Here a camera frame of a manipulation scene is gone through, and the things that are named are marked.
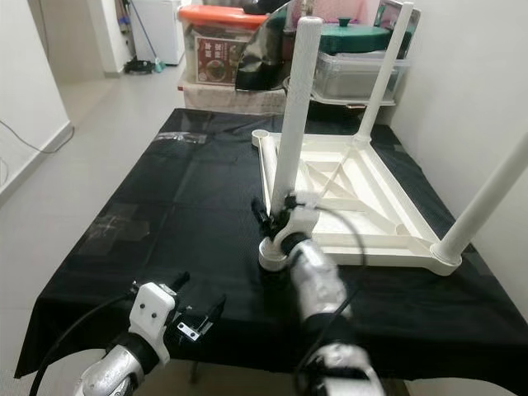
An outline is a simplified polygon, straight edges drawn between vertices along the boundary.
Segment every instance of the plastic storage box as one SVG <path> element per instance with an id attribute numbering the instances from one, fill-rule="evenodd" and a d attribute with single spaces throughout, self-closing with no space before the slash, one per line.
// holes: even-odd
<path id="1" fill-rule="evenodd" d="M 334 56 L 319 52 L 313 81 L 314 98 L 322 103 L 367 103 L 384 55 L 384 51 Z M 394 93 L 409 64 L 406 59 L 396 61 L 382 104 L 394 104 Z"/>
<path id="2" fill-rule="evenodd" d="M 190 83 L 234 85 L 245 44 L 266 20 L 242 8 L 190 5 L 180 8 Z"/>

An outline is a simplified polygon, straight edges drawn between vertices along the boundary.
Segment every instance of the table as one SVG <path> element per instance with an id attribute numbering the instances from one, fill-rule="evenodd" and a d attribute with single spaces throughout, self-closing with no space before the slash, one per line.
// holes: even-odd
<path id="1" fill-rule="evenodd" d="M 357 120 L 323 114 L 308 132 L 350 133 Z M 281 130 L 279 116 L 175 110 L 35 302 L 16 377 L 36 370 L 76 318 L 137 281 L 191 273 L 184 304 L 196 317 L 219 294 L 224 315 L 199 346 L 172 357 L 289 372 L 299 359 L 291 288 L 262 282 L 261 240 L 250 201 L 262 194 L 251 132 Z M 373 147 L 435 232 L 453 222 L 417 164 L 387 126 Z M 357 287 L 355 267 L 341 269 Z M 528 327 L 476 251 L 449 277 L 423 269 L 370 268 L 352 302 L 358 342 L 381 377 L 487 380 L 528 395 Z M 59 357 L 104 348 L 128 327 L 130 304 L 102 312 Z"/>

